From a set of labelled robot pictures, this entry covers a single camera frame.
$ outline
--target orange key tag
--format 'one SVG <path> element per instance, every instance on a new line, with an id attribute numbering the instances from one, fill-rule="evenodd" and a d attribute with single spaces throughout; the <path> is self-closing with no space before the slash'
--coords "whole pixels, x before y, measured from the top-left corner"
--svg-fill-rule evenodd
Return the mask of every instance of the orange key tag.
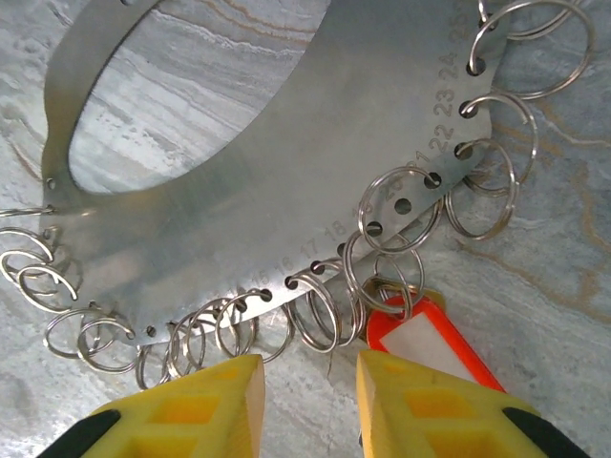
<path id="1" fill-rule="evenodd" d="M 386 303 L 397 307 L 404 304 L 400 296 Z M 373 311 L 367 325 L 367 343 L 371 349 L 505 391 L 446 314 L 426 296 L 414 306 L 411 319 L 405 322 Z"/>

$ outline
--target stone countertop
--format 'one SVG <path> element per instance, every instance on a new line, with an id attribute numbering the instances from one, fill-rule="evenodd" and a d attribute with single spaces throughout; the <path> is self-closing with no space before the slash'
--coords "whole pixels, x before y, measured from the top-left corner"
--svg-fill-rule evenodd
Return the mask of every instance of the stone countertop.
<path id="1" fill-rule="evenodd" d="M 0 7 L 0 207 L 41 202 L 46 66 L 85 3 L 5 0 Z M 471 242 L 443 221 L 420 253 L 427 286 L 443 292 L 451 319 L 507 391 L 593 457 L 611 457 L 611 2 L 582 4 L 599 35 L 594 61 L 574 85 L 530 104 L 541 151 L 510 226 Z M 326 8 L 327 0 L 162 2 L 113 58 L 81 117 L 71 150 L 77 182 L 127 191 L 202 163 L 278 90 Z M 515 27 L 547 13 L 520 14 Z M 518 90 L 557 80 L 579 61 L 582 37 L 571 20 L 539 40 L 510 44 L 495 83 Z M 494 137 L 519 168 L 530 137 L 514 117 L 492 108 Z M 472 227 L 498 214 L 498 201 L 464 188 L 456 200 Z M 38 221 L 6 223 L 37 229 Z M 132 376 L 51 355 L 41 343 L 50 317 L 5 282 L 0 310 L 5 455 L 33 456 L 98 406 L 137 390 Z M 282 320 L 263 318 L 266 342 L 282 339 Z M 328 356 L 295 342 L 266 367 L 262 457 L 361 454 L 354 365 L 362 347 Z"/>

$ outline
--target metal ring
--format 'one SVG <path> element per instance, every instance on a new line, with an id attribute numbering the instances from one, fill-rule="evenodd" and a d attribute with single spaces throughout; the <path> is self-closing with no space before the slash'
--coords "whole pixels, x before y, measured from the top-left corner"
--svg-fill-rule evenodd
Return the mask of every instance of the metal ring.
<path id="1" fill-rule="evenodd" d="M 138 387 L 143 391 L 149 388 L 155 387 L 155 386 L 163 385 L 166 382 L 169 382 L 171 380 L 170 373 L 168 372 L 168 369 L 167 369 L 167 361 L 163 361 L 161 364 L 161 378 L 159 379 L 159 381 L 154 386 L 148 386 L 146 382 L 144 381 L 144 365 L 146 364 L 146 359 L 149 356 L 149 354 L 151 353 L 152 349 L 153 349 L 153 345 L 145 345 L 140 348 L 136 356 L 136 359 L 137 359 L 136 367 L 135 367 L 136 383 Z M 167 359 L 167 348 L 166 348 L 164 360 L 166 359 Z"/>
<path id="2" fill-rule="evenodd" d="M 46 264 L 28 265 L 28 266 L 24 267 L 23 269 L 21 269 L 17 273 L 17 283 L 18 283 L 19 290 L 24 295 L 26 300 L 29 303 L 31 303 L 32 305 L 34 305 L 36 308 L 39 308 L 40 310 L 43 310 L 43 311 L 49 312 L 49 313 L 64 313 L 64 312 L 70 310 L 70 307 L 54 307 L 52 305 L 44 303 L 44 302 L 40 301 L 39 299 L 35 298 L 32 295 L 32 292 L 31 292 L 30 288 L 26 285 L 26 278 L 25 278 L 26 276 L 25 276 L 25 274 L 30 272 L 30 271 L 43 272 L 45 274 L 51 275 L 52 277 L 55 277 L 60 283 L 63 283 L 64 286 L 66 286 L 66 289 L 70 293 L 70 296 L 71 296 L 72 300 L 73 301 L 78 300 L 78 295 L 76 294 L 76 290 L 74 289 L 74 287 L 56 269 L 54 269 L 53 267 L 50 267 L 49 265 L 46 265 Z"/>
<path id="3" fill-rule="evenodd" d="M 365 302 L 370 308 L 373 308 L 375 310 L 380 310 L 382 312 L 389 313 L 389 314 L 396 314 L 398 313 L 397 307 L 392 306 L 392 305 L 387 305 L 386 303 L 380 302 L 377 299 L 373 298 L 363 288 L 361 283 L 356 278 L 356 274 L 354 272 L 354 265 L 352 261 L 352 252 L 354 251 L 354 244 L 359 239 L 359 237 L 361 237 L 361 235 L 362 234 L 358 231 L 354 232 L 348 238 L 348 241 L 346 242 L 346 245 L 344 247 L 344 253 L 342 254 L 342 261 L 344 262 L 344 274 L 346 276 L 346 282 L 348 284 L 348 287 L 351 288 L 353 294 L 357 295 L 361 299 L 361 301 Z M 424 284 L 425 271 L 424 271 L 424 264 L 422 263 L 422 259 L 420 258 L 420 255 L 418 254 L 417 251 L 410 250 L 410 253 L 416 259 L 416 262 L 418 264 L 418 269 L 420 270 L 420 276 L 421 276 L 420 282 Z M 405 297 L 406 309 L 404 310 L 404 312 L 408 312 L 407 307 L 409 306 L 408 305 L 409 300 L 410 300 L 409 298 Z"/>
<path id="4" fill-rule="evenodd" d="M 19 271 L 14 269 L 14 267 L 10 267 L 9 265 L 9 258 L 15 255 L 25 256 L 26 258 L 30 258 L 31 260 L 36 260 L 38 261 L 39 264 L 44 264 L 44 265 L 47 264 L 43 256 L 33 251 L 29 251 L 29 250 L 7 250 L 4 253 L 0 254 L 0 271 L 2 272 L 2 275 L 4 276 L 4 278 L 10 281 L 11 283 L 13 283 L 15 286 L 18 286 L 19 284 L 16 278 L 16 274 Z M 14 275 L 10 273 L 10 270 L 15 271 Z M 44 274 L 40 273 L 36 275 L 35 277 L 40 277 L 41 275 L 44 275 Z M 31 288 L 28 288 L 28 289 L 30 290 L 32 294 L 36 296 L 52 296 L 54 294 L 57 294 L 57 290 L 35 291 Z"/>
<path id="5" fill-rule="evenodd" d="M 293 337 L 295 336 L 295 326 L 293 325 L 293 322 L 290 320 L 290 314 L 288 313 L 287 304 L 281 305 L 280 308 L 282 309 L 284 316 L 286 317 L 286 334 L 284 336 L 283 344 L 280 345 L 280 347 L 278 347 L 278 349 L 274 353 L 272 353 L 271 355 L 269 355 L 266 358 L 263 358 L 264 364 L 270 363 L 274 361 L 276 358 L 278 358 L 280 355 L 282 355 L 284 351 L 286 350 L 286 348 L 288 347 L 288 345 L 293 340 Z"/>
<path id="6" fill-rule="evenodd" d="M 526 168 L 522 172 L 522 175 L 519 178 L 516 178 L 516 183 L 522 184 L 524 183 L 524 181 L 526 181 L 526 178 L 528 178 L 529 174 L 531 173 L 531 170 L 533 168 L 533 165 L 535 164 L 535 159 L 537 158 L 537 152 L 538 152 L 538 144 L 539 144 L 538 126 L 537 126 L 537 122 L 535 121 L 535 117 L 533 116 L 533 112 L 531 111 L 530 108 L 528 108 L 528 105 L 526 105 L 521 99 L 519 99 L 518 97 L 514 95 L 489 93 L 486 95 L 481 95 L 475 98 L 474 100 L 472 100 L 471 102 L 467 103 L 464 107 L 462 107 L 461 113 L 468 113 L 473 108 L 475 108 L 477 105 L 479 105 L 480 103 L 483 103 L 488 100 L 492 100 L 492 101 L 496 101 L 496 102 L 500 102 L 500 103 L 509 105 L 510 107 L 515 109 L 517 113 L 520 115 L 520 117 L 522 118 L 522 124 L 530 124 L 531 126 L 531 131 L 533 132 L 533 143 L 532 143 L 531 155 L 529 157 Z M 469 146 L 473 146 L 476 142 L 479 142 L 479 140 L 468 142 L 465 145 L 463 145 L 463 147 L 460 148 L 456 152 L 456 156 L 459 156 L 460 153 L 462 153 L 462 151 L 466 150 Z M 469 176 L 466 176 L 465 178 L 463 178 L 463 180 L 465 184 L 469 186 L 470 188 L 472 189 L 476 188 L 477 190 L 482 191 L 483 193 L 491 194 L 495 197 L 506 196 L 508 192 L 507 188 L 496 188 L 496 189 L 484 188 L 478 185 L 477 183 L 475 183 L 472 179 L 469 178 Z"/>
<path id="7" fill-rule="evenodd" d="M 49 324 L 47 324 L 47 329 L 45 329 L 45 334 L 43 337 L 43 345 L 45 345 L 47 348 L 49 348 L 49 351 L 52 352 L 53 355 L 55 356 L 59 356 L 60 358 L 66 358 L 68 360 L 77 360 L 79 359 L 78 353 L 77 352 L 66 352 L 66 351 L 62 351 L 57 349 L 54 345 L 51 344 L 51 332 L 53 331 L 53 329 L 60 324 L 61 322 L 63 322 L 64 320 L 73 317 L 75 315 L 86 315 L 86 314 L 93 314 L 93 315 L 97 315 L 99 317 L 106 317 L 106 314 L 98 309 L 98 308 L 77 308 L 76 310 L 71 310 L 69 312 L 66 313 L 62 313 L 61 315 L 56 316 L 55 318 L 53 318 Z M 95 353 L 99 353 L 100 351 L 102 351 L 104 348 L 108 347 L 108 344 L 105 344 L 103 348 L 101 349 L 91 349 L 90 354 L 95 354 Z"/>
<path id="8" fill-rule="evenodd" d="M 479 0 L 478 3 L 479 15 L 483 24 L 488 20 L 488 9 L 486 8 L 486 2 L 484 0 Z M 581 0 L 572 0 L 571 3 L 573 3 L 573 5 L 579 5 Z M 507 34 L 507 39 L 513 41 L 524 41 L 540 38 L 560 27 L 569 17 L 571 17 L 571 12 L 564 9 L 549 21 L 546 21 L 543 24 L 533 27 L 527 31 L 510 31 Z"/>
<path id="9" fill-rule="evenodd" d="M 184 324 L 189 322 L 188 326 L 191 325 L 191 320 L 193 319 L 195 313 L 189 313 L 188 315 L 185 315 L 184 317 L 182 317 L 182 319 L 177 323 L 174 324 L 174 327 L 172 329 L 172 332 L 170 333 L 170 341 L 168 343 L 168 347 L 167 347 L 167 356 L 166 356 L 166 361 L 167 361 L 167 367 L 168 367 L 168 372 L 170 374 L 170 377 L 177 379 L 180 377 L 184 377 L 185 375 L 188 375 L 191 371 L 191 369 L 195 368 L 197 370 L 197 368 L 195 366 L 193 366 L 191 364 L 191 362 L 189 362 L 187 364 L 187 367 L 184 371 L 184 373 L 180 372 L 179 367 L 178 367 L 178 358 L 179 358 L 179 347 L 180 347 L 180 336 L 179 336 L 179 332 L 185 332 L 185 328 L 184 328 Z M 205 336 L 202 337 L 202 344 L 201 344 L 201 349 L 200 349 L 200 359 L 198 362 L 198 366 L 201 366 L 203 364 L 203 359 L 205 357 Z"/>
<path id="10" fill-rule="evenodd" d="M 217 339 L 217 347 L 228 358 L 235 358 L 237 356 L 244 355 L 244 354 L 248 353 L 248 351 L 252 347 L 252 344 L 255 342 L 255 339 L 257 338 L 257 324 L 256 324 L 256 321 L 250 320 L 250 336 L 248 337 L 248 341 L 246 341 L 246 345 L 244 346 L 244 348 L 240 348 L 240 345 L 237 344 L 236 345 L 236 352 L 232 353 L 231 351 L 229 351 L 229 348 L 227 348 L 225 343 L 222 341 L 222 337 L 221 337 L 221 321 L 222 321 L 222 316 L 225 313 L 227 313 L 227 310 L 229 309 L 229 307 L 231 305 L 233 305 L 234 303 L 238 303 L 240 301 L 245 300 L 246 298 L 250 298 L 250 297 L 253 297 L 253 296 L 256 296 L 256 297 L 259 297 L 259 298 L 265 298 L 266 294 L 263 291 L 259 290 L 259 289 L 251 289 L 251 290 L 246 291 L 245 293 L 241 293 L 238 296 L 236 296 L 235 298 L 231 299 L 229 302 L 224 304 L 221 307 L 221 309 L 219 310 L 219 317 L 217 318 L 217 321 L 214 324 L 214 335 L 215 335 L 215 337 Z M 233 324 L 231 316 L 229 317 L 229 324 L 230 325 Z"/>
<path id="11" fill-rule="evenodd" d="M 432 215 L 429 219 L 428 224 L 423 229 L 423 231 L 416 237 L 414 240 L 410 241 L 408 238 L 403 236 L 401 233 L 398 233 L 396 237 L 401 239 L 406 243 L 406 246 L 409 246 L 411 250 L 415 250 L 420 245 L 422 245 L 432 234 L 432 231 L 435 230 L 437 224 L 441 220 L 441 214 L 443 213 L 443 198 L 438 200 L 432 208 Z"/>
<path id="12" fill-rule="evenodd" d="M 536 100 L 538 98 L 545 97 L 550 94 L 555 94 L 558 91 L 566 88 L 570 84 L 572 84 L 579 76 L 583 73 L 583 71 L 588 66 L 590 59 L 592 58 L 592 53 L 594 52 L 594 44 L 596 42 L 596 32 L 594 30 L 594 26 L 592 21 L 587 16 L 585 12 L 575 4 L 567 1 L 567 0 L 517 0 L 514 3 L 504 6 L 491 17 L 488 18 L 487 21 L 484 22 L 484 25 L 479 29 L 477 36 L 475 37 L 474 43 L 471 46 L 471 52 L 469 53 L 469 69 L 473 73 L 477 73 L 477 57 L 475 56 L 477 51 L 477 46 L 479 42 L 482 40 L 484 34 L 491 29 L 498 21 L 505 15 L 516 11 L 521 10 L 523 8 L 527 8 L 533 5 L 557 5 L 560 7 L 564 7 L 570 12 L 574 13 L 585 25 L 586 33 L 587 33 L 587 46 L 585 49 L 585 53 L 583 54 L 583 58 L 579 65 L 573 70 L 571 74 L 569 74 L 566 78 L 564 78 L 559 83 L 556 83 L 548 88 L 544 88 L 540 91 L 532 91 L 526 93 L 517 93 L 510 92 L 506 90 L 502 90 L 504 93 L 513 94 L 516 97 L 521 98 L 522 100 Z"/>
<path id="13" fill-rule="evenodd" d="M 507 226 L 507 224 L 509 223 L 509 220 L 516 208 L 518 184 L 516 181 L 516 174 L 514 173 L 514 164 L 512 164 L 512 161 L 510 160 L 509 155 L 507 154 L 505 149 L 498 142 L 496 142 L 495 140 L 492 140 L 491 138 L 481 138 L 479 141 L 481 142 L 485 141 L 489 145 L 498 149 L 501 152 L 501 154 L 503 155 L 503 158 L 505 159 L 505 163 L 507 164 L 507 171 L 508 171 L 507 173 L 509 175 L 509 193 L 507 196 L 505 207 L 503 208 L 503 211 L 501 212 L 500 216 L 498 217 L 498 220 L 487 231 L 482 232 L 480 234 L 474 234 L 472 232 L 469 232 L 467 229 L 465 229 L 465 227 L 458 220 L 458 217 L 456 216 L 456 212 L 454 211 L 454 208 L 453 208 L 452 191 L 450 191 L 444 197 L 444 199 L 446 200 L 446 212 L 448 214 L 448 219 L 450 220 L 450 224 L 456 230 L 456 232 L 458 232 L 462 236 L 467 237 L 469 239 L 485 240 L 485 239 L 490 239 L 494 237 L 496 234 L 502 231 L 505 228 L 505 226 Z"/>
<path id="14" fill-rule="evenodd" d="M 342 260 L 340 260 L 339 258 L 332 258 L 330 260 L 321 260 L 316 264 L 316 267 L 319 267 L 319 266 L 324 267 L 324 268 L 329 267 L 338 273 L 344 272 L 344 265 L 342 264 Z M 337 346 L 347 346 L 351 344 L 352 342 L 354 342 L 354 340 L 360 334 L 360 330 L 361 330 L 360 328 L 364 320 L 363 317 L 366 314 L 365 307 L 362 305 L 361 302 L 358 301 L 358 297 L 352 294 L 352 291 L 349 288 L 347 288 L 347 292 L 348 292 L 348 299 L 350 302 L 350 309 L 352 312 L 352 317 L 351 317 L 352 326 L 350 328 L 351 331 L 348 337 L 342 338 L 340 335 L 340 340 Z M 320 312 L 318 311 L 318 308 L 316 307 L 316 294 L 314 293 L 314 291 L 310 290 L 305 294 L 305 303 L 307 303 L 307 306 L 309 307 L 310 311 L 312 312 L 312 315 L 314 316 L 314 321 L 321 328 L 321 330 L 323 331 L 323 334 L 325 334 L 325 337 L 332 340 L 333 331 L 330 330 L 327 324 L 323 321 L 320 315 Z"/>
<path id="15" fill-rule="evenodd" d="M 306 271 L 298 272 L 297 274 L 292 275 L 287 283 L 291 283 L 293 281 L 301 281 L 309 286 L 313 291 L 316 291 L 327 308 L 327 312 L 331 318 L 331 324 L 333 325 L 333 336 L 330 339 L 331 342 L 327 345 L 320 343 L 307 331 L 301 316 L 297 312 L 296 302 L 290 303 L 287 307 L 288 315 L 299 333 L 302 335 L 302 342 L 318 353 L 329 353 L 333 351 L 333 349 L 339 344 L 340 336 L 342 335 L 342 323 L 339 319 L 335 301 L 325 285 L 319 279 L 314 277 L 313 274 Z"/>
<path id="16" fill-rule="evenodd" d="M 51 248 L 49 248 L 49 246 L 47 246 L 47 243 L 45 243 L 45 241 L 42 240 L 40 236 L 38 236 L 38 234 L 35 234 L 34 232 L 29 231 L 27 229 L 20 229 L 18 227 L 3 227 L 2 229 L 0 229 L 0 236 L 3 234 L 11 234 L 14 236 L 23 236 L 23 237 L 30 239 L 34 244 L 36 244 L 42 250 L 42 252 L 48 258 L 46 263 L 51 263 L 54 261 L 53 251 L 51 250 Z M 8 264 L 6 265 L 6 269 L 8 273 L 13 274 L 15 276 L 17 275 L 17 272 L 19 272 L 19 269 L 15 269 L 14 267 L 11 267 Z M 36 278 L 36 277 L 40 277 L 41 275 L 44 275 L 44 273 L 29 274 L 28 278 Z"/>
<path id="17" fill-rule="evenodd" d="M 129 372 L 134 367 L 136 367 L 137 355 L 128 364 L 121 365 L 119 367 L 112 367 L 109 365 L 97 363 L 90 356 L 90 351 L 89 351 L 90 349 L 83 348 L 83 346 L 86 346 L 86 344 L 84 344 L 84 339 L 81 339 L 81 336 L 83 336 L 85 332 L 87 332 L 87 330 L 90 329 L 91 327 L 100 326 L 102 324 L 108 324 L 110 326 L 118 327 L 123 332 L 125 332 L 125 335 L 128 336 L 128 338 L 129 336 L 132 336 L 132 338 L 134 337 L 134 331 L 130 327 L 126 326 L 125 324 L 120 323 L 116 318 L 105 317 L 105 318 L 98 318 L 96 320 L 91 320 L 90 322 L 83 325 L 80 329 L 80 332 L 78 333 L 78 339 L 76 340 L 76 349 L 77 349 L 78 357 L 82 361 L 87 363 L 90 367 L 92 367 L 94 370 L 97 370 L 99 372 L 106 372 L 109 374 L 124 374 L 126 372 Z"/>
<path id="18" fill-rule="evenodd" d="M 28 215 L 50 215 L 51 213 L 54 213 L 54 211 L 55 209 L 51 205 L 46 208 L 10 208 L 7 210 L 0 210 L 0 218 L 25 217 Z"/>
<path id="19" fill-rule="evenodd" d="M 381 244 L 377 243 L 373 239 L 372 236 L 369 235 L 367 231 L 366 221 L 365 221 L 367 217 L 367 206 L 369 205 L 369 201 L 373 197 L 373 194 L 375 193 L 375 191 L 380 186 L 382 186 L 382 184 L 384 184 L 385 181 L 391 178 L 394 178 L 394 177 L 401 177 L 402 175 L 411 174 L 411 173 L 417 173 L 419 175 L 422 175 L 424 178 L 428 178 L 429 180 L 434 181 L 434 179 L 432 179 L 429 173 L 426 172 L 424 169 L 421 169 L 419 167 L 412 167 L 410 165 L 405 165 L 402 167 L 396 167 L 394 169 L 388 170 L 384 174 L 377 177 L 374 181 L 372 181 L 369 184 L 369 186 L 365 190 L 365 193 L 363 193 L 363 196 L 361 197 L 361 201 L 359 202 L 359 206 L 357 208 L 357 224 L 358 224 L 359 232 L 365 238 L 365 241 L 368 243 L 368 245 L 379 253 L 384 253 L 387 255 L 397 255 L 400 253 L 404 253 L 407 250 L 410 250 L 414 246 L 413 242 L 406 243 L 397 248 L 390 248 L 390 247 L 382 246 Z"/>

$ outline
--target metal plate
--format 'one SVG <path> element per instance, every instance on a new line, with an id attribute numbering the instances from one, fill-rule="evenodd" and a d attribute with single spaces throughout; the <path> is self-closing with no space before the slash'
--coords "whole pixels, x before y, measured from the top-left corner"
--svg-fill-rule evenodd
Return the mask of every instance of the metal plate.
<path id="1" fill-rule="evenodd" d="M 45 87 L 45 202 L 58 211 L 41 228 L 57 229 L 55 242 L 82 272 L 76 306 L 118 311 L 134 344 L 167 340 L 168 322 L 239 289 L 273 293 L 271 302 L 249 300 L 244 319 L 294 299 L 304 291 L 287 289 L 286 276 L 336 256 L 377 175 L 413 161 L 442 178 L 434 190 L 421 177 L 382 190 L 371 217 L 388 239 L 481 159 L 459 161 L 453 148 L 490 136 L 489 114 L 464 119 L 458 107 L 489 91 L 506 25 L 487 35 L 487 71 L 473 77 L 465 66 L 475 1 L 334 0 L 291 76 L 225 148 L 157 187 L 88 194 L 69 171 L 74 127 L 106 62 L 156 2 L 92 0 L 56 50 Z M 399 197 L 411 201 L 405 216 L 393 210 Z"/>

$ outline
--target ring hole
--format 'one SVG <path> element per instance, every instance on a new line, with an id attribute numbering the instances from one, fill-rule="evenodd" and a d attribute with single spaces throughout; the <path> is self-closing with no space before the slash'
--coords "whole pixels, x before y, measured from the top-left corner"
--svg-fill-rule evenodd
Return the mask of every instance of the ring hole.
<path id="1" fill-rule="evenodd" d="M 261 300 L 263 302 L 271 302 L 273 297 L 274 296 L 271 294 L 271 291 L 269 291 L 267 288 L 261 290 Z"/>
<path id="2" fill-rule="evenodd" d="M 430 172 L 428 177 L 424 177 L 424 185 L 428 189 L 437 189 L 441 186 L 441 177 L 436 172 Z"/>
<path id="3" fill-rule="evenodd" d="M 394 211 L 399 215 L 406 215 L 411 211 L 411 202 L 406 198 L 399 198 L 394 202 Z"/>
<path id="4" fill-rule="evenodd" d="M 482 27 L 484 27 L 484 24 L 485 24 L 485 22 L 484 22 L 484 21 L 482 21 L 482 19 L 481 19 L 481 17 L 480 17 L 480 18 L 479 18 L 479 22 L 477 23 L 477 25 L 479 26 L 479 28 L 482 28 Z M 494 25 L 490 26 L 490 28 L 489 28 L 489 29 L 488 29 L 486 32 L 488 32 L 488 31 L 493 31 L 494 29 L 496 29 L 496 26 L 497 26 L 497 24 L 494 24 Z"/>
<path id="5" fill-rule="evenodd" d="M 367 225 L 366 230 L 370 236 L 379 237 L 382 235 L 384 228 L 382 227 L 382 224 L 380 224 L 378 221 L 372 221 Z"/>
<path id="6" fill-rule="evenodd" d="M 478 112 L 477 106 L 474 106 L 470 110 L 467 110 L 467 105 L 469 105 L 470 103 L 471 100 L 466 100 L 460 104 L 460 108 L 458 109 L 460 115 L 465 119 L 471 119 L 472 117 L 475 117 Z"/>
<path id="7" fill-rule="evenodd" d="M 479 57 L 475 58 L 475 72 L 471 70 L 471 66 L 467 64 L 467 73 L 471 76 L 480 76 L 486 72 L 486 61 L 484 59 L 480 59 Z"/>
<path id="8" fill-rule="evenodd" d="M 473 146 L 465 148 L 462 152 L 460 152 L 463 146 L 465 146 L 464 143 L 458 143 L 456 147 L 454 148 L 454 157 L 456 157 L 458 160 L 467 160 L 467 159 L 470 159 L 471 156 L 474 155 Z"/>
<path id="9" fill-rule="evenodd" d="M 293 280 L 292 277 L 286 277 L 284 279 L 284 286 L 286 286 L 288 289 L 295 290 L 297 289 L 298 284 L 297 281 Z"/>
<path id="10" fill-rule="evenodd" d="M 321 264 L 319 260 L 314 261 L 309 266 L 309 270 L 316 275 L 323 275 L 325 273 L 325 267 Z"/>
<path id="11" fill-rule="evenodd" d="M 236 310 L 238 310 L 240 313 L 244 313 L 246 310 L 248 310 L 248 304 L 246 303 L 246 301 L 237 301 L 235 307 L 236 307 Z"/>

